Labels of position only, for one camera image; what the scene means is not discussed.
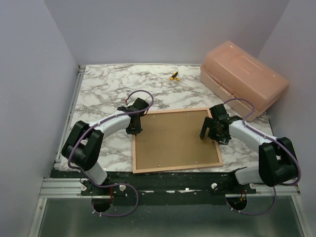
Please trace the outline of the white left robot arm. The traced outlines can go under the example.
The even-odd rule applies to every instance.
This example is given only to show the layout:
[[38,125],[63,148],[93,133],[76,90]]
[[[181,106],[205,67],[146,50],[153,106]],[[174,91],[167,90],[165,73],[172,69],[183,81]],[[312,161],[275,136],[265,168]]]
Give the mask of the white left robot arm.
[[97,194],[106,194],[110,187],[106,180],[108,175],[98,162],[103,140],[123,129],[130,135],[139,134],[142,131],[140,117],[149,107],[145,100],[137,98],[132,105],[121,106],[104,119],[92,123],[80,120],[73,126],[61,154],[92,180]]

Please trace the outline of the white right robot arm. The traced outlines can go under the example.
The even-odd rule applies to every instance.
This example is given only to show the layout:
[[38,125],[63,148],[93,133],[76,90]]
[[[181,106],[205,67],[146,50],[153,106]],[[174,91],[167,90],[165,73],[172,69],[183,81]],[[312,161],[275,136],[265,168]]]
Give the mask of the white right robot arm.
[[295,185],[301,171],[290,139],[269,136],[250,126],[239,116],[230,116],[224,104],[211,107],[211,116],[205,117],[200,138],[205,136],[220,145],[227,145],[236,138],[258,154],[256,166],[232,171],[233,178],[227,181],[228,190],[239,193],[248,184]]

